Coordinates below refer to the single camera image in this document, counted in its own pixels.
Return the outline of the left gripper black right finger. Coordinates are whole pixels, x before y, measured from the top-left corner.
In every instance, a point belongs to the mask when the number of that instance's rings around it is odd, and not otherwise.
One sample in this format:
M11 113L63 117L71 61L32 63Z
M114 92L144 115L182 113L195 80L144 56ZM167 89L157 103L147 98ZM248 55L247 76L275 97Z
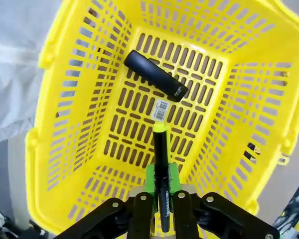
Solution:
M202 239L199 229L216 239L280 239L279 231L216 192L200 197L180 183L178 166L169 164L169 185L176 239Z

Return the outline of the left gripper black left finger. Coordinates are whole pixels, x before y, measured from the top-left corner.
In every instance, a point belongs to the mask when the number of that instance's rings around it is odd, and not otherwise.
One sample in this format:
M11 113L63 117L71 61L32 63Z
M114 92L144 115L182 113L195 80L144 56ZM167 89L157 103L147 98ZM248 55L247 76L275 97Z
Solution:
M150 239L154 220L154 165L146 168L145 185L125 202L109 198L55 239Z

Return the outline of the black pen with yellow ends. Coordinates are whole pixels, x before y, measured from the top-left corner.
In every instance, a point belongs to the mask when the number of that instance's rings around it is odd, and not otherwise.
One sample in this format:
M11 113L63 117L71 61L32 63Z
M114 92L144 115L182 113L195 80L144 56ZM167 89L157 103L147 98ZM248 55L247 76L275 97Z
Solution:
M167 127L163 122L156 122L153 128L155 190L158 196L161 229L170 230L169 209L169 149Z

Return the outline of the yellow plastic shopping basket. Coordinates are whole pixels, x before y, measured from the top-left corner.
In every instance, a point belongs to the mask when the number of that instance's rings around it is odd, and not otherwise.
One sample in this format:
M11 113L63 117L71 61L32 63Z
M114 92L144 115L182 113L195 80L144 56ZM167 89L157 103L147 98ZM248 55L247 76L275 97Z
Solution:
M188 87L180 102L124 65L132 50ZM53 234L145 182L158 99L181 182L252 214L297 142L299 16L282 0L63 0L38 64L26 194Z

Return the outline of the person in white jacket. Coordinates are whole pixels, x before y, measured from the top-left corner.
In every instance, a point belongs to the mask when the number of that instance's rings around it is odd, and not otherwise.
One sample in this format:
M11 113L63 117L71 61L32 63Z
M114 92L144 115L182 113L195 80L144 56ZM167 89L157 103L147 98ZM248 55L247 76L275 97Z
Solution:
M43 70L38 58L62 0L0 0L0 142L28 131Z

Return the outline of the white barcode sticker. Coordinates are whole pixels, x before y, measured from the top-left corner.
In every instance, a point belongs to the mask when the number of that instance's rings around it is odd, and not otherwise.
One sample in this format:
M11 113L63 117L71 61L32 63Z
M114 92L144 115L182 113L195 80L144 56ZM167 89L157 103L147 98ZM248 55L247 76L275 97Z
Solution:
M155 121L164 122L168 113L170 102L165 100L156 100L152 111L151 119Z

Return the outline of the black oblong plastic case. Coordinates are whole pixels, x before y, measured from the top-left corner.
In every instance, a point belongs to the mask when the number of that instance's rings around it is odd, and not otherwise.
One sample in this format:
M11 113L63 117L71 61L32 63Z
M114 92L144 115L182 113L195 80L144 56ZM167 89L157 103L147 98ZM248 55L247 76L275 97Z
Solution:
M180 102L189 90L184 84L135 50L127 55L124 65L144 77L174 102Z

